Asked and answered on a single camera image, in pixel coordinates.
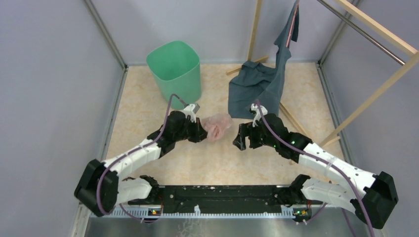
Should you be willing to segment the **pink translucent trash bag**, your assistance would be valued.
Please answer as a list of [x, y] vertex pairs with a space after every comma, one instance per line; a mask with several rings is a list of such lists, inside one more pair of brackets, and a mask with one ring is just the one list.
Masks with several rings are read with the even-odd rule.
[[201, 119], [202, 126], [207, 132], [207, 140], [210, 142], [219, 140], [225, 131], [233, 124], [229, 114], [215, 114]]

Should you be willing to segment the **green plastic trash bin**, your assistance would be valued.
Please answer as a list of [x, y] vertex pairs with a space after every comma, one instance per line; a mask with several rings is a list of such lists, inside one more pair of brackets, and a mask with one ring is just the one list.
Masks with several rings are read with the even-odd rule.
[[187, 43], [175, 40], [150, 52], [146, 57], [154, 80], [168, 101], [172, 94], [171, 107], [174, 110], [184, 108], [180, 99], [187, 104], [197, 102], [202, 94], [201, 64], [195, 50]]

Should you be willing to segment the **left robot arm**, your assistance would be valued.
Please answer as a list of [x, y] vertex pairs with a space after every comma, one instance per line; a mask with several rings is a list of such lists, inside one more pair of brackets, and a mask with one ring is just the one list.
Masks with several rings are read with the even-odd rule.
[[173, 111], [158, 130], [136, 147], [105, 161], [91, 160], [74, 190], [74, 197], [97, 217], [109, 215], [117, 205], [131, 200], [153, 204], [159, 196], [156, 180], [148, 176], [129, 178], [129, 175], [171, 152], [177, 142], [199, 143], [207, 135], [199, 118]]

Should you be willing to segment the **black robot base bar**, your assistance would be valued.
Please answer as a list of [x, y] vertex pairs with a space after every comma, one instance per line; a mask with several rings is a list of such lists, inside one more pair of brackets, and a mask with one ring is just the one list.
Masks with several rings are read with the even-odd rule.
[[283, 208], [301, 204], [321, 204], [308, 201], [301, 191], [289, 186], [160, 186], [152, 189], [146, 199], [134, 199], [129, 205], [156, 205], [164, 214], [192, 213], [198, 206], [204, 214], [280, 213]]

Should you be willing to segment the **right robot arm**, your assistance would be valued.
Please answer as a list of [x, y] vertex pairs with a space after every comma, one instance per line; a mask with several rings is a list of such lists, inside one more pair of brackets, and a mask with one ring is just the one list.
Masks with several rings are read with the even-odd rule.
[[245, 150], [269, 146], [283, 158], [312, 168], [331, 180], [319, 181], [301, 175], [295, 187], [290, 189], [290, 198], [295, 203], [307, 199], [326, 202], [354, 213], [362, 222], [374, 229], [382, 229], [394, 207], [398, 195], [393, 177], [382, 171], [374, 174], [357, 168], [331, 155], [298, 132], [291, 132], [275, 114], [248, 123], [241, 123], [232, 144]]

